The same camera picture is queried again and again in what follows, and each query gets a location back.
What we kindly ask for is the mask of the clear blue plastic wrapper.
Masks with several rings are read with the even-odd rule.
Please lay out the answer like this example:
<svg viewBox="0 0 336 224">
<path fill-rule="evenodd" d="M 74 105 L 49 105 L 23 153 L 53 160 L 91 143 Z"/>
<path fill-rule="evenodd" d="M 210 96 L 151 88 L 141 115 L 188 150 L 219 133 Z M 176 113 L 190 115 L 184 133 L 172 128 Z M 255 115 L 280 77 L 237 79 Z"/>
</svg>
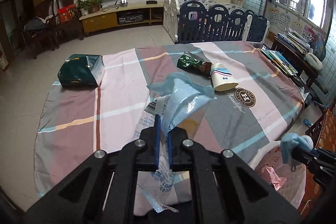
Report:
<svg viewBox="0 0 336 224">
<path fill-rule="evenodd" d="M 153 172 L 138 174 L 134 208 L 137 215 L 143 215 L 150 209 L 161 213 L 170 210 L 172 204 L 191 199 L 189 191 L 177 194 L 173 187 L 180 179 L 179 173 L 169 168 L 167 134 L 179 127 L 186 130 L 192 139 L 210 102 L 216 98 L 212 87 L 198 85 L 183 73 L 170 73 L 164 81 L 151 84 L 148 88 L 157 98 L 146 105 L 135 127 L 133 139 L 139 139 L 142 130 L 154 128 L 156 114 L 161 117 L 159 166 L 154 165 Z"/>
</svg>

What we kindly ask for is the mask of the pink plastic bag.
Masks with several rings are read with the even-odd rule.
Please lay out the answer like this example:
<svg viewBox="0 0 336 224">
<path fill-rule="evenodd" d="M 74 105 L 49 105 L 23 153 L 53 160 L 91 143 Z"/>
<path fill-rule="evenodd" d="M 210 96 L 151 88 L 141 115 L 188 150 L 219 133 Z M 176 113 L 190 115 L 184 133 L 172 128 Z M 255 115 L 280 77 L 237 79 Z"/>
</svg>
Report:
<svg viewBox="0 0 336 224">
<path fill-rule="evenodd" d="M 271 186 L 275 191 L 278 191 L 287 181 L 285 177 L 279 177 L 271 166 L 264 166 L 261 169 L 261 177 Z"/>
</svg>

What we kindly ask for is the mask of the light blue cleaning cloth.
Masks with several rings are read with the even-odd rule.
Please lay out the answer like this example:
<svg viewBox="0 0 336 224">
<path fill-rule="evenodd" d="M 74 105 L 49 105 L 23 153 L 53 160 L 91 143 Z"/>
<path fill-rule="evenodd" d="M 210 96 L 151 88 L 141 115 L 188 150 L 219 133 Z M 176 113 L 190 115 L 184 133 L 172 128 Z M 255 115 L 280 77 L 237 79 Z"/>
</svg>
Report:
<svg viewBox="0 0 336 224">
<path fill-rule="evenodd" d="M 296 133 L 286 133 L 280 143 L 282 162 L 288 164 L 290 170 L 294 172 L 301 163 L 307 165 L 313 159 L 314 147 L 312 138 L 308 135 L 298 135 Z"/>
</svg>

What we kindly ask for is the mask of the white printed trash bag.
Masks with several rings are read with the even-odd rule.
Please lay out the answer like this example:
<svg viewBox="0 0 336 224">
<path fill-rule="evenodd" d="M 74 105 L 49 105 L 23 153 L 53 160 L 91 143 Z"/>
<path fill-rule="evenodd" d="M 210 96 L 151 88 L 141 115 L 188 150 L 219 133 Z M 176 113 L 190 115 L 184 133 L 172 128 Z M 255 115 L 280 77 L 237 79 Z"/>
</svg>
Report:
<svg viewBox="0 0 336 224">
<path fill-rule="evenodd" d="M 261 176 L 264 166 L 271 166 L 279 177 L 287 178 L 286 183 L 277 191 L 296 209 L 299 208 L 306 186 L 306 167 L 301 164 L 292 172 L 288 164 L 282 162 L 279 141 L 272 141 L 258 150 L 249 166 Z"/>
</svg>

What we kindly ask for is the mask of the white striped paper cup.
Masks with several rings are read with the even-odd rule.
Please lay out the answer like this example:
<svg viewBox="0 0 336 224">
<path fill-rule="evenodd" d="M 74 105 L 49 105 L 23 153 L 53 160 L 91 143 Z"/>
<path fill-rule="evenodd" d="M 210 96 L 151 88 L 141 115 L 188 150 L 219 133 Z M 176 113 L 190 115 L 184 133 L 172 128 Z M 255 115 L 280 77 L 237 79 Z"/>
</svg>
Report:
<svg viewBox="0 0 336 224">
<path fill-rule="evenodd" d="M 226 92 L 238 86 L 232 73 L 221 63 L 211 65 L 210 76 L 216 92 Z"/>
</svg>

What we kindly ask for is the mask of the dark green gift bag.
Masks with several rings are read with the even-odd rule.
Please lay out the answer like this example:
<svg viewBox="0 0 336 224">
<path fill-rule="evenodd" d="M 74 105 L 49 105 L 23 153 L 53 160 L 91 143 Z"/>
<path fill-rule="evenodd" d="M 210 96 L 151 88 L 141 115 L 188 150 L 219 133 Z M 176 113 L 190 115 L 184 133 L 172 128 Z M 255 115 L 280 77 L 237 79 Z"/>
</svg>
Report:
<svg viewBox="0 0 336 224">
<path fill-rule="evenodd" d="M 58 72 L 63 88 L 96 88 L 105 74 L 101 55 L 73 54 L 68 57 Z"/>
</svg>

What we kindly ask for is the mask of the striped pastel tablecloth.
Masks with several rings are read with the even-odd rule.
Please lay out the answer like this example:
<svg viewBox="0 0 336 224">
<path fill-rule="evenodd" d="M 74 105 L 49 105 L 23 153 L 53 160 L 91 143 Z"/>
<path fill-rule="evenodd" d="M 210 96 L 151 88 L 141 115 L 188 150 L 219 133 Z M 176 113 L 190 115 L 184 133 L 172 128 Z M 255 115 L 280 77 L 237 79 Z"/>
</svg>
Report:
<svg viewBox="0 0 336 224">
<path fill-rule="evenodd" d="M 280 137 L 303 108 L 298 88 L 262 52 L 246 42 L 206 42 L 137 48 L 102 58 L 105 73 L 95 88 L 65 89 L 53 83 L 39 122 L 34 151 L 35 185 L 46 194 L 89 155 L 120 150 L 151 127 L 154 116 L 173 115 L 168 92 L 156 86 L 179 72 L 189 52 L 215 65 L 215 77 L 237 83 L 217 92 L 183 121 L 206 149 L 231 149 L 249 162 Z"/>
</svg>

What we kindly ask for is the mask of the navy white baby fence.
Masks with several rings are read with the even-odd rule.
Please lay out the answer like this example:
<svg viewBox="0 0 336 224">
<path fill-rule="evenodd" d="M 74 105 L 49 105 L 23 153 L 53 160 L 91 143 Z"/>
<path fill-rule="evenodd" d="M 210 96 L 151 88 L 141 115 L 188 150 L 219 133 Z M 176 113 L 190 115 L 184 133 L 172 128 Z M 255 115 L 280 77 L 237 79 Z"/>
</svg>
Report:
<svg viewBox="0 0 336 224">
<path fill-rule="evenodd" d="M 163 28 L 175 44 L 243 41 L 258 48 L 269 25 L 266 17 L 232 3 L 163 1 Z"/>
</svg>

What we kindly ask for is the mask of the yellow wooden tv cabinet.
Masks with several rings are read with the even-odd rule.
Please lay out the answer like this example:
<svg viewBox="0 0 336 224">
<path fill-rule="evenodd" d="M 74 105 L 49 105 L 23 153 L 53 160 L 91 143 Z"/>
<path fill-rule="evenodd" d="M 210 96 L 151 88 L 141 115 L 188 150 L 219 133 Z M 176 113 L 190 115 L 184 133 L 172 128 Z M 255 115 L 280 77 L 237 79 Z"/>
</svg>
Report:
<svg viewBox="0 0 336 224">
<path fill-rule="evenodd" d="M 84 33 L 91 33 L 138 24 L 163 23 L 163 2 L 135 3 L 110 8 L 80 17 Z"/>
</svg>

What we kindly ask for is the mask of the stack of books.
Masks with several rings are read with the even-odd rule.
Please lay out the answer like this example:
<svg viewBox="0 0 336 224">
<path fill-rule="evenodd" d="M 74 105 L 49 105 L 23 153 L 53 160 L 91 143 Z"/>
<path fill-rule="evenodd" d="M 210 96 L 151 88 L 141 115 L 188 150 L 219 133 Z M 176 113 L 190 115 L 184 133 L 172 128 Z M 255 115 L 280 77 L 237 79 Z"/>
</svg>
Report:
<svg viewBox="0 0 336 224">
<path fill-rule="evenodd" d="M 301 74 L 303 71 L 309 77 L 315 77 L 317 73 L 304 60 L 303 55 L 297 53 L 287 43 L 283 42 L 272 32 L 268 32 L 264 40 L 264 44 L 271 50 L 280 52 L 293 67 Z"/>
</svg>

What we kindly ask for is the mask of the potted green plant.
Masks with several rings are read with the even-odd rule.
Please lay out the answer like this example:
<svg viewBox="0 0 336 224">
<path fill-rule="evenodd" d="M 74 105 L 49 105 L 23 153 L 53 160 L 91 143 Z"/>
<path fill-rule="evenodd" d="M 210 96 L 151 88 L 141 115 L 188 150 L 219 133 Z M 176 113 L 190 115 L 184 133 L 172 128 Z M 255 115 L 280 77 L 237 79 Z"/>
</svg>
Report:
<svg viewBox="0 0 336 224">
<path fill-rule="evenodd" d="M 101 9 L 102 0 L 85 0 L 80 1 L 78 4 L 79 9 L 83 9 L 88 12 L 88 14 L 92 14 L 94 12 L 98 12 Z"/>
</svg>

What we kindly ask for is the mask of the red gift box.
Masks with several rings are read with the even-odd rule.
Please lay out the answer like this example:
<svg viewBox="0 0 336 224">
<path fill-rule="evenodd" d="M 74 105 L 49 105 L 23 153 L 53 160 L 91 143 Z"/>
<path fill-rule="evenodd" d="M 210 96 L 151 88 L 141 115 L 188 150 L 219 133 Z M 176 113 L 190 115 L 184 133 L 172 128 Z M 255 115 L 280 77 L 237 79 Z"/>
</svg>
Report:
<svg viewBox="0 0 336 224">
<path fill-rule="evenodd" d="M 59 22 L 64 24 L 77 18 L 77 6 L 75 4 L 58 9 Z"/>
</svg>

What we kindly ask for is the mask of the dark wooden chair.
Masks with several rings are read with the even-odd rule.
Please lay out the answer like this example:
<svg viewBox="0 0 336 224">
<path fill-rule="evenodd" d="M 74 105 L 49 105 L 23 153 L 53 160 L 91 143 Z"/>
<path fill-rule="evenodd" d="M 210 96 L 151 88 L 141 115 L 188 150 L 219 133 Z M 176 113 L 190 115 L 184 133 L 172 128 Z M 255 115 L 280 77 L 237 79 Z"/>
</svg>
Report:
<svg viewBox="0 0 336 224">
<path fill-rule="evenodd" d="M 79 40 L 84 39 L 78 7 L 77 18 L 64 24 L 59 22 L 58 9 L 72 4 L 76 5 L 75 0 L 44 0 L 34 8 L 34 16 L 28 20 L 23 29 L 26 44 L 30 47 L 34 60 L 44 50 L 59 48 L 59 39 L 63 35 L 76 35 Z"/>
</svg>

